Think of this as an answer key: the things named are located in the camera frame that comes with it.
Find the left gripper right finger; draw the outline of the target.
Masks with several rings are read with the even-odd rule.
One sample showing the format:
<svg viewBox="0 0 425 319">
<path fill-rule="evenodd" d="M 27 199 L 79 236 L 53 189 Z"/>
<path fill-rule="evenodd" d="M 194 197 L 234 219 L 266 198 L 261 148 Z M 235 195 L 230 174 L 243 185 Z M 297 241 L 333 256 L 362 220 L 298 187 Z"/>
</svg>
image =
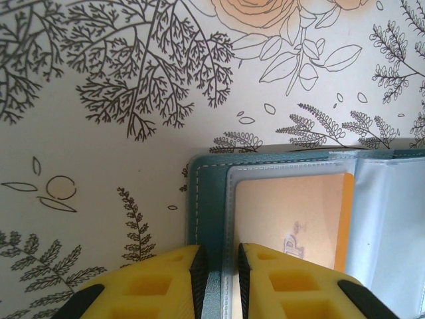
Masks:
<svg viewBox="0 0 425 319">
<path fill-rule="evenodd" d="M 238 274 L 243 318 L 396 318 L 352 276 L 262 245 L 239 244 Z"/>
</svg>

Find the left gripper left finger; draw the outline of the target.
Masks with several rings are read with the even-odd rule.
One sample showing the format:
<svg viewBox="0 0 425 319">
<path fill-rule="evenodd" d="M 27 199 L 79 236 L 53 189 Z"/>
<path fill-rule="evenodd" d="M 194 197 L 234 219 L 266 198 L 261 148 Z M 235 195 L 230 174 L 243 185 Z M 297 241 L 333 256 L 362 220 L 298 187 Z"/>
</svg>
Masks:
<svg viewBox="0 0 425 319">
<path fill-rule="evenodd" d="M 62 307 L 63 318 L 201 318 L 209 262 L 188 245 L 99 276 Z"/>
</svg>

